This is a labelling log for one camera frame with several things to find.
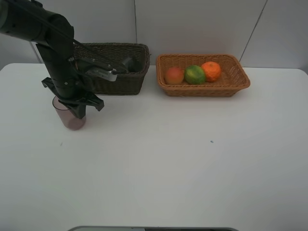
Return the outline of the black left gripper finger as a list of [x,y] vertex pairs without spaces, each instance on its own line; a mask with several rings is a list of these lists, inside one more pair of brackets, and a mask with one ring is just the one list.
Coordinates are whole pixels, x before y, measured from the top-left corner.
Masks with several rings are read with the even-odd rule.
[[78,119],[82,119],[86,115],[85,105],[69,104],[68,109]]

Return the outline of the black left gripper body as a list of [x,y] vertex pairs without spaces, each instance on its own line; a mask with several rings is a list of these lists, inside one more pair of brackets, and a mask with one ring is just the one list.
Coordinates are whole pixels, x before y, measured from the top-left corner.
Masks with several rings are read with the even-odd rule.
[[104,101],[86,89],[73,55],[72,44],[61,49],[41,45],[41,57],[52,81],[52,84],[47,84],[44,80],[43,85],[50,88],[70,111],[85,111],[87,106],[102,110]]

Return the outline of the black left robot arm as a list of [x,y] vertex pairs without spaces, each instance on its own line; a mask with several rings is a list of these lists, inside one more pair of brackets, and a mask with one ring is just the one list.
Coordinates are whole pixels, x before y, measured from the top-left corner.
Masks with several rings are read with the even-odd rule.
[[74,57],[74,28],[65,17],[45,10],[36,0],[2,0],[0,2],[0,32],[7,36],[36,43],[48,70],[44,87],[58,98],[76,118],[86,115],[86,107],[97,111],[104,107],[86,83],[87,71],[103,65],[87,58]]

